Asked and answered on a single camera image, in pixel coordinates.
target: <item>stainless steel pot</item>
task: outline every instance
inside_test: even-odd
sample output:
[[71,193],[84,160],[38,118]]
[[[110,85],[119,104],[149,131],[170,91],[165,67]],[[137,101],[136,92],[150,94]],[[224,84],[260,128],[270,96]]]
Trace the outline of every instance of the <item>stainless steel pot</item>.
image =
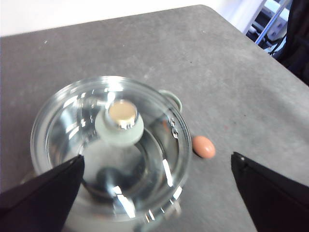
[[179,211],[192,153],[181,109],[172,93],[119,76],[75,82],[46,102],[31,134],[36,173],[85,159],[69,228],[147,231]]

